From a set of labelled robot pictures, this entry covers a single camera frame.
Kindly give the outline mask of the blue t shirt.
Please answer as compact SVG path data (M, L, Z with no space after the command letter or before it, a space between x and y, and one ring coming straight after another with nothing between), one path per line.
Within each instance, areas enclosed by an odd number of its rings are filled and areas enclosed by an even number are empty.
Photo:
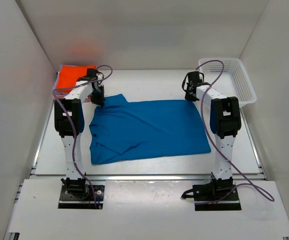
M123 94L110 96L95 108L89 129L94 165L211 152L201 115L186 100L128 102Z

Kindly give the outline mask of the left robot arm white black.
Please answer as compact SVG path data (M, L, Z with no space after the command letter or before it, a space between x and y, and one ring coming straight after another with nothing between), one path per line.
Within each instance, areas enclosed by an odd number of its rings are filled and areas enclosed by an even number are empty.
M94 186L84 170L81 136L85 128L83 103L90 100L103 106L103 80L104 74L94 65L64 65L52 90L54 128L61 138L66 161L66 177L61 181L64 191L77 201L97 201Z

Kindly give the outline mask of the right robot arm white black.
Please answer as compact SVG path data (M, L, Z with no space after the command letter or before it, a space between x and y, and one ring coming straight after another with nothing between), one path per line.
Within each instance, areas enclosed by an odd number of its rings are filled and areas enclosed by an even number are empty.
M232 152L242 123L238 98L221 94L203 80L203 73L191 71L184 77L181 87L187 101L199 101L210 110L209 126L215 138L215 164L210 183L198 185L192 191L200 201L215 202L229 195L234 188Z

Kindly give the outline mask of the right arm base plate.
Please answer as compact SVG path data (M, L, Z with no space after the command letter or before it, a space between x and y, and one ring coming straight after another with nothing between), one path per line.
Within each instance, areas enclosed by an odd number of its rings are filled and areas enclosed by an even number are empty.
M213 183L194 184L182 193L181 199L193 199L194 210L199 211L241 211L242 206L236 186L216 190Z

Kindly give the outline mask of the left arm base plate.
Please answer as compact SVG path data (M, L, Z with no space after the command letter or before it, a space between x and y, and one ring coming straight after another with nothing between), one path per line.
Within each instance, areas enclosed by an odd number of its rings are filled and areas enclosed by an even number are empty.
M102 210L104 205L105 185L93 185L95 197L91 188L86 193L74 193L63 184L61 187L58 208L59 209L89 209Z

